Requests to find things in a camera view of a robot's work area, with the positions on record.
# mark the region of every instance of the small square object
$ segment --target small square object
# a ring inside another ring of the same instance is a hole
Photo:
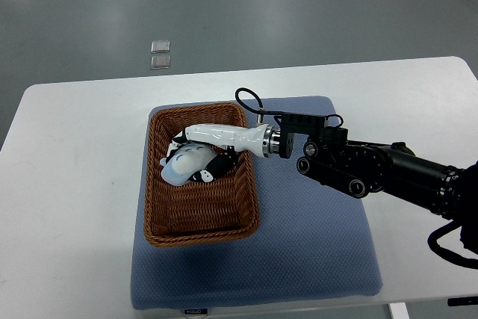
[[[169,40],[156,40],[151,43],[151,53],[155,54],[157,52],[170,52],[170,41]]]
[[[151,57],[151,69],[169,69],[171,57],[169,55],[160,55]]]

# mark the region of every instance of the black cable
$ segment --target black cable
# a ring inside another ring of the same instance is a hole
[[[249,93],[250,95],[254,96],[254,98],[257,100],[258,104],[259,104],[259,110],[255,110],[249,106],[247,106],[244,101],[242,101],[241,99],[239,99],[239,93],[240,92],[245,92],[245,93]],[[257,95],[257,93],[255,93],[254,91],[246,88],[246,87],[239,87],[237,90],[236,90],[236,94],[235,94],[235,98],[236,98],[236,101],[239,103],[239,105],[241,105],[243,108],[245,108],[246,110],[252,112],[253,114],[257,114],[257,115],[276,115],[276,116],[281,116],[281,115],[285,115],[286,112],[284,111],[265,111],[264,109],[261,110],[261,108],[264,108],[264,106],[262,105],[262,100],[261,98]]]
[[[478,269],[478,259],[462,257],[451,250],[440,247],[438,244],[438,239],[454,231],[455,229],[458,229],[460,226],[461,223],[454,220],[445,226],[438,228],[428,237],[428,246],[435,254],[442,257],[445,261],[459,265],[460,267]]]
[[[250,106],[246,105],[244,103],[244,101],[242,101],[240,98],[239,98],[239,93],[241,92],[245,92],[245,93],[248,93],[252,96],[254,96],[254,98],[257,100],[257,103],[259,105],[259,109],[258,110],[255,110],[253,108],[251,108]],[[265,111],[264,110],[264,106],[262,105],[262,100],[261,98],[258,96],[257,93],[255,93],[254,91],[246,88],[246,87],[239,87],[237,90],[236,90],[236,93],[235,93],[235,98],[236,98],[236,101],[238,102],[239,105],[241,105],[243,108],[245,108],[246,110],[252,112],[253,114],[257,114],[257,115],[273,115],[274,116],[274,120],[277,122],[277,124],[280,126],[281,125],[281,122],[280,122],[280,118],[282,115],[286,115],[287,112],[284,112],[284,111]],[[337,117],[341,122],[334,126],[334,127],[341,127],[343,124],[344,124],[344,118],[341,116],[341,115],[337,115],[337,114],[330,114],[330,115],[327,115],[325,116],[326,119],[329,119],[330,117]]]

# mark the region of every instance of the robotic arm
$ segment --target robotic arm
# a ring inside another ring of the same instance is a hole
[[[257,99],[259,110],[252,109],[239,99],[242,91]],[[477,259],[463,258],[437,243],[443,235],[462,227],[464,248],[478,254],[478,202],[474,187],[478,179],[478,164],[466,170],[458,169],[418,158],[403,142],[387,145],[351,141],[347,139],[347,129],[341,127],[344,121],[339,115],[265,111],[258,96],[246,88],[239,88],[235,97],[245,109],[258,115],[258,127],[190,126],[173,138],[167,156],[173,155],[185,143],[196,141],[221,147],[227,155],[249,150],[260,158],[274,154],[290,158],[294,134],[306,134],[304,156],[297,161],[300,174],[358,199],[369,193],[384,191],[452,220],[429,236],[430,249],[454,264],[478,269]],[[273,115],[279,127],[262,124],[266,114]],[[338,117],[341,123],[330,126],[330,117]],[[214,179],[237,163],[237,159],[224,161],[227,157],[234,156],[218,155],[208,164],[214,168]]]

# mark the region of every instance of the label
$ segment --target label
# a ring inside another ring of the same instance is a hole
[[[207,315],[208,310],[207,309],[185,309],[184,314],[185,315]]]

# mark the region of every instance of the black and white toy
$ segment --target black and white toy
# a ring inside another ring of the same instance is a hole
[[[161,177],[175,186],[189,181],[215,181],[238,163],[237,152],[249,150],[258,157],[267,157],[270,133],[274,130],[271,125],[256,128],[216,124],[189,126],[173,138],[166,158],[161,159],[160,164],[164,166]],[[220,147],[224,152],[216,155],[209,145]]]

